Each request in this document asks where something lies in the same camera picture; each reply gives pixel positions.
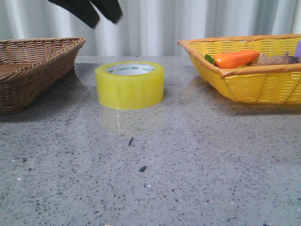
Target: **tape label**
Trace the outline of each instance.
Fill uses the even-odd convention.
[[[108,73],[117,75],[137,75],[153,71],[155,67],[147,64],[119,64],[107,68]]]

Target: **brown wicker basket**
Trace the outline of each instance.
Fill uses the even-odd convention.
[[[85,38],[0,40],[0,114],[16,113],[74,68]]]

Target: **basket rim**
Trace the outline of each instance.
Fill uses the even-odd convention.
[[[198,53],[196,50],[192,49],[188,44],[194,42],[217,42],[217,41],[245,41],[252,42],[258,40],[277,40],[277,39],[292,39],[301,38],[301,34],[283,34],[283,35],[249,35],[249,36],[225,36],[217,38],[205,38],[205,39],[192,39],[192,40],[179,40],[178,44],[181,45],[189,55],[195,57],[209,70],[220,75],[222,79],[225,77],[235,76],[235,75],[247,75],[247,74],[260,74],[260,73],[289,73],[301,71],[301,64],[292,65],[263,65],[263,66],[247,66],[243,68],[234,69],[220,69],[207,60]]]
[[[19,68],[13,72],[9,73],[0,73],[0,81],[6,82],[8,80],[18,79],[20,76],[23,76],[27,73],[33,73],[39,70],[43,70],[45,67],[50,65],[52,62],[63,58],[66,55],[70,54],[72,51],[77,50],[82,47],[86,42],[86,38],[83,37],[65,37],[65,38],[31,38],[31,39],[11,39],[11,40],[0,40],[0,44],[10,44],[10,43],[26,43],[26,42],[39,42],[39,41],[64,41],[64,40],[74,40],[70,46],[63,48],[61,51],[55,52],[45,59],[39,60],[36,63],[32,63],[26,67]]]

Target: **granite countertop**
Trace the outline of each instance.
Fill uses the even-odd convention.
[[[161,103],[99,104],[94,69],[129,60],[164,66]],[[234,103],[188,56],[79,62],[0,115],[0,225],[301,225],[301,107]]]

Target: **purple object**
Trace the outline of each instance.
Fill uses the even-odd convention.
[[[301,40],[297,43],[295,57],[301,57]]]

